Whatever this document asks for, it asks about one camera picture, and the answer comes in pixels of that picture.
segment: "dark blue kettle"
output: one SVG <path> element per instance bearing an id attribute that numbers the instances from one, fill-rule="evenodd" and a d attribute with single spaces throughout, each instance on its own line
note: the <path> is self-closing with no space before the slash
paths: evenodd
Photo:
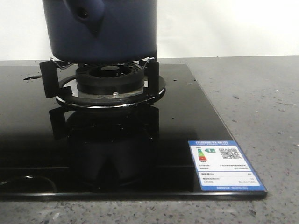
<path id="1" fill-rule="evenodd" d="M 157 0 L 43 0 L 52 53 L 74 63 L 154 56 Z"/>

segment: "energy label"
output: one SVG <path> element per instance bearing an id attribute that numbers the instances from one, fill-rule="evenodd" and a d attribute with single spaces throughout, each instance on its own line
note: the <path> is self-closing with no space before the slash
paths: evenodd
<path id="1" fill-rule="evenodd" d="M 189 141 L 204 191 L 265 191 L 235 141 Z"/>

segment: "water droplet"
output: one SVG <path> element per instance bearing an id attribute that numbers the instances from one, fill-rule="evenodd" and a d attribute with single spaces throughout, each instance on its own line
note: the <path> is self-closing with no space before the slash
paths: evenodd
<path id="1" fill-rule="evenodd" d="M 31 79 L 38 79 L 41 78 L 42 76 L 31 76 L 31 77 L 27 77 L 24 80 L 31 80 Z"/>
<path id="2" fill-rule="evenodd" d="M 57 219 L 59 216 L 59 212 L 57 212 L 54 216 L 53 216 L 53 220 Z"/>
<path id="3" fill-rule="evenodd" d="M 281 103 L 281 102 L 276 102 L 277 104 L 283 104 L 283 105 L 286 105 L 286 106 L 297 106 L 297 104 L 284 104 L 284 103 Z"/>

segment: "glass stovetop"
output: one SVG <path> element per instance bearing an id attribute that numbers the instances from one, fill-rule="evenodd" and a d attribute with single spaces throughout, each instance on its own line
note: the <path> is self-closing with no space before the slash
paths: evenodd
<path id="1" fill-rule="evenodd" d="M 59 78 L 76 67 L 59 70 Z M 204 192 L 189 140 L 233 140 L 188 67 L 162 64 L 154 105 L 69 111 L 44 96 L 38 66 L 0 67 L 0 199 L 253 199 Z"/>

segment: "gray countertop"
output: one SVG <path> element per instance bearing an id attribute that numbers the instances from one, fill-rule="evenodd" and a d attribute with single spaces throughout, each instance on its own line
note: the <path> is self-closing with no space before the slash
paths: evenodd
<path id="1" fill-rule="evenodd" d="M 185 63 L 268 188 L 260 201 L 0 202 L 0 223 L 292 224 L 299 219 L 299 56 Z M 37 64 L 0 62 L 5 65 Z"/>

